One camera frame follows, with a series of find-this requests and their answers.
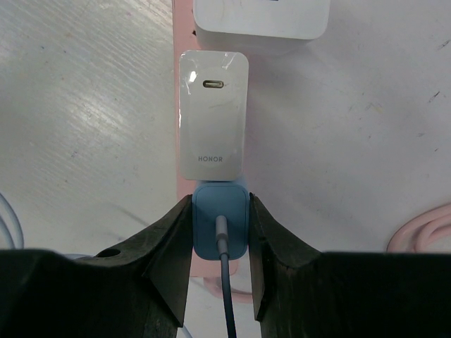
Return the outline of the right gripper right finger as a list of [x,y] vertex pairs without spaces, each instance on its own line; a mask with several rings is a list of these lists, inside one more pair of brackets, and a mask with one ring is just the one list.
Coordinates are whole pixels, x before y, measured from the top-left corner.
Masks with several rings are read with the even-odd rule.
[[249,259],[263,337],[450,336],[447,254],[321,252],[252,196]]

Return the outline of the white charger plug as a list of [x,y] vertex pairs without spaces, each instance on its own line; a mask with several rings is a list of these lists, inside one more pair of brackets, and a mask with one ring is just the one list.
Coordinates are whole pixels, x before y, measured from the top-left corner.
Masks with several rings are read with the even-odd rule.
[[179,166],[186,180],[233,181],[243,170],[249,61],[239,52],[179,58]]
[[330,5],[329,0],[198,0],[192,13],[203,49],[281,55],[326,31]]

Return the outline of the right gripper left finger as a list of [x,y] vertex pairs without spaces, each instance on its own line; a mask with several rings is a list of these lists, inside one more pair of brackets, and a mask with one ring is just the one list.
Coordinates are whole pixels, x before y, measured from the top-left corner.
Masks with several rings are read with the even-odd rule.
[[1,252],[2,337],[174,337],[192,259],[192,202],[95,256]]

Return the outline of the blue charger plug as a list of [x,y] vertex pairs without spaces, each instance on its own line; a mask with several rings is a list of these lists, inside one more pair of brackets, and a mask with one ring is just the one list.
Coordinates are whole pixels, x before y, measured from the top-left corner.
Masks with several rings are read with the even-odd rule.
[[218,261],[241,258],[248,245],[250,195],[237,182],[207,182],[192,196],[193,245],[196,254]]

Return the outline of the pink power strip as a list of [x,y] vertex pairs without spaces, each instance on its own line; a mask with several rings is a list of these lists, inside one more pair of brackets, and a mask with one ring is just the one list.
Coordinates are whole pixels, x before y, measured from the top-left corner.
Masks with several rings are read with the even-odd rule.
[[192,1],[174,1],[177,193],[192,195],[191,274],[222,297],[218,240],[228,243],[228,274],[247,251],[249,192],[243,182],[249,61],[236,51],[201,48]]

